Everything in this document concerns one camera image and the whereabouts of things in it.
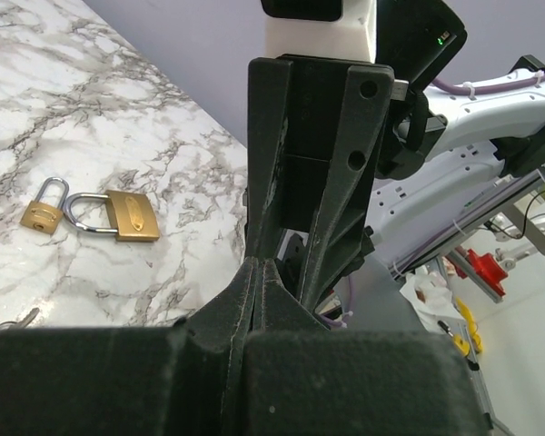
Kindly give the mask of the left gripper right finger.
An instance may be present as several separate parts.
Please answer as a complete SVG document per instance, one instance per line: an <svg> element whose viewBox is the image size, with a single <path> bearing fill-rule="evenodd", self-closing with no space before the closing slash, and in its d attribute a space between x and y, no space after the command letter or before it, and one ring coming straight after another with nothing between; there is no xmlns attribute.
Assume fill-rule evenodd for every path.
<svg viewBox="0 0 545 436"><path fill-rule="evenodd" d="M486 435L465 359L424 330L329 331L248 258L231 345L230 435Z"/></svg>

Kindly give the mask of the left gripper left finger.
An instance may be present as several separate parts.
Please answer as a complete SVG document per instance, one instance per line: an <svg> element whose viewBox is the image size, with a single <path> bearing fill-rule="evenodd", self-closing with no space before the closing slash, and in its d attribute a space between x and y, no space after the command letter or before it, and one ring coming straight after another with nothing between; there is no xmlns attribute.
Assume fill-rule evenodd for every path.
<svg viewBox="0 0 545 436"><path fill-rule="evenodd" d="M259 263L170 327L0 331L0 435L239 435Z"/></svg>

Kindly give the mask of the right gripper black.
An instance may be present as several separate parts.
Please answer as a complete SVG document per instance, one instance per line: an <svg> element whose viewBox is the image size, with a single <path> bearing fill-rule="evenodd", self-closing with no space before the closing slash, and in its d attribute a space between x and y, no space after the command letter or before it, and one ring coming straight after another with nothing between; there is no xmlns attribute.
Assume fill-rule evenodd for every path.
<svg viewBox="0 0 545 436"><path fill-rule="evenodd" d="M389 66L286 54L248 76L246 255L274 259L286 230L307 234L297 276L307 311L359 255Z"/></svg>

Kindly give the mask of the small brass padlock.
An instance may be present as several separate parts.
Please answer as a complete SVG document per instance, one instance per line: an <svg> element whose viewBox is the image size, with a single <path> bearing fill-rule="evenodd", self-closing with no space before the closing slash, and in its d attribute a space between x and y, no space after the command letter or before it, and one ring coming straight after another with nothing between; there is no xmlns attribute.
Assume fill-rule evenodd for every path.
<svg viewBox="0 0 545 436"><path fill-rule="evenodd" d="M57 206L42 202L47 188L52 183L58 183L62 186L62 194ZM63 218L62 208L68 193L69 184L65 179L56 176L46 178L34 200L27 205L20 224L39 233L53 235Z"/></svg>

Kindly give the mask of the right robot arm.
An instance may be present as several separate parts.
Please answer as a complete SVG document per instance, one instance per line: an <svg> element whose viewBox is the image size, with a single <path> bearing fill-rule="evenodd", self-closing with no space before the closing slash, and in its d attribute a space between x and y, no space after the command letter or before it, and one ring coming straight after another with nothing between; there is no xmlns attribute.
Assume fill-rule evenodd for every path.
<svg viewBox="0 0 545 436"><path fill-rule="evenodd" d="M306 233L313 310L374 246L451 194L545 163L545 65L448 85L467 31L442 1L264 1L248 67L246 255Z"/></svg>

